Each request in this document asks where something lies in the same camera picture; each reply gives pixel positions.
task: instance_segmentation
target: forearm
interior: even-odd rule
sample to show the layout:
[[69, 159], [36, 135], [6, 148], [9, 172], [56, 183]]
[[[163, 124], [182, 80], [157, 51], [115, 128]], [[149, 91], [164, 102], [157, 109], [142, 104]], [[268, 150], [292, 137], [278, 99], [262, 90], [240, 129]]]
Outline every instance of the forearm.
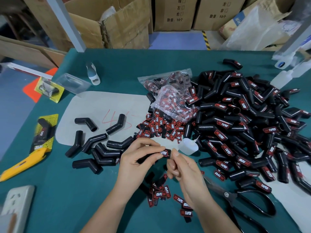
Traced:
[[115, 233], [123, 215], [126, 202], [121, 202], [121, 196], [113, 189], [92, 218], [81, 230], [81, 233]]
[[197, 214], [205, 233], [241, 233], [212, 196], [201, 204]]

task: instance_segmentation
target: scissors blade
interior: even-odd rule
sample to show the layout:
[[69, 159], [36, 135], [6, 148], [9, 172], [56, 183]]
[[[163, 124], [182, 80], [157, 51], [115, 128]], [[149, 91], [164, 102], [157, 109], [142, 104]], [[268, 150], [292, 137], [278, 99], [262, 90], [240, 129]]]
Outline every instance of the scissors blade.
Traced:
[[208, 189], [212, 190], [216, 194], [222, 196], [225, 198], [231, 206], [233, 206], [233, 201], [237, 198], [237, 194], [233, 194], [229, 191], [226, 191], [224, 188], [213, 182], [210, 178], [203, 175], [203, 178], [206, 180], [205, 184], [208, 187]]

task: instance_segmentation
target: clear plastic bag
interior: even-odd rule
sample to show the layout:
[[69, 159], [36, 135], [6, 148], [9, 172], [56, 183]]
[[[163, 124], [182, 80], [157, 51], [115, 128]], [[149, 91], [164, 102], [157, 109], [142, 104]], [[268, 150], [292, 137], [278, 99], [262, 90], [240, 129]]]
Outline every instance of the clear plastic bag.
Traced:
[[151, 76], [139, 77], [138, 81], [154, 96], [162, 86], [173, 86], [180, 95], [188, 95], [191, 87], [190, 78], [192, 78], [191, 69], [168, 72], [164, 74], [155, 74]]
[[189, 88], [188, 92], [180, 94], [180, 91], [172, 85], [166, 85], [158, 91], [158, 96], [151, 107], [163, 111], [175, 120], [186, 123], [194, 118], [198, 111], [194, 105], [186, 105], [185, 102], [190, 98]]
[[256, 6], [219, 50], [262, 50], [284, 36], [271, 13]]

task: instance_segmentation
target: person's right hand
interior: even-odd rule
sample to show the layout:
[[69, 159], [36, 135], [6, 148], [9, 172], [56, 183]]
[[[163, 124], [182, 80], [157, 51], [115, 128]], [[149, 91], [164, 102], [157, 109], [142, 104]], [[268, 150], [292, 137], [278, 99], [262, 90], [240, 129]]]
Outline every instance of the person's right hand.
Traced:
[[194, 211], [212, 198], [193, 159], [172, 149], [171, 159], [167, 160], [166, 166], [168, 178], [176, 177], [187, 204]]

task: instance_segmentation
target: scissors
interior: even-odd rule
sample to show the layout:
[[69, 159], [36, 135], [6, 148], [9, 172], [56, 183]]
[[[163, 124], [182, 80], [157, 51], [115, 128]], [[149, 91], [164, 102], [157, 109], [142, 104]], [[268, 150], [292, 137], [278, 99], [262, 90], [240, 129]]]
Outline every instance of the scissors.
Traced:
[[[237, 198], [239, 198], [239, 199], [243, 200], [244, 202], [246, 202], [247, 204], [249, 204], [250, 207], [252, 207], [255, 210], [257, 210], [258, 212], [262, 213], [263, 215], [272, 217], [276, 214], [276, 208], [274, 206], [274, 203], [270, 200], [270, 198], [266, 194], [264, 194], [261, 191], [256, 190], [256, 189], [241, 189], [241, 190], [235, 190], [235, 193], [231, 193], [229, 191], [226, 191], [225, 189], [223, 189], [221, 186], [217, 185], [216, 183], [214, 183], [207, 176], [203, 175], [203, 177], [206, 180], [206, 186], [208, 187], [208, 189], [210, 189], [213, 192], [215, 192], [216, 194], [222, 196], [225, 200], [227, 200], [229, 202], [230, 206], [227, 209], [228, 213], [229, 213], [229, 217], [231, 218], [231, 220], [234, 222], [234, 224], [239, 228], [239, 230], [242, 233], [244, 233], [244, 232], [242, 231], [238, 221], [236, 220], [236, 218], [234, 216], [234, 212], [236, 212], [237, 214], [239, 214], [240, 216], [245, 218], [249, 223], [252, 223], [253, 225], [257, 226], [257, 228], [259, 229], [260, 232], [269, 233], [259, 222], [252, 219], [251, 217], [247, 216], [245, 213], [243, 213], [242, 211], [240, 211], [239, 209], [234, 207], [235, 200]], [[268, 211], [262, 210], [259, 206], [257, 206], [252, 201], [250, 201], [249, 199], [247, 199], [245, 196], [242, 195], [242, 193], [246, 193], [246, 192], [254, 192], [254, 193], [258, 193], [259, 195], [263, 196], [264, 199], [266, 200]]]

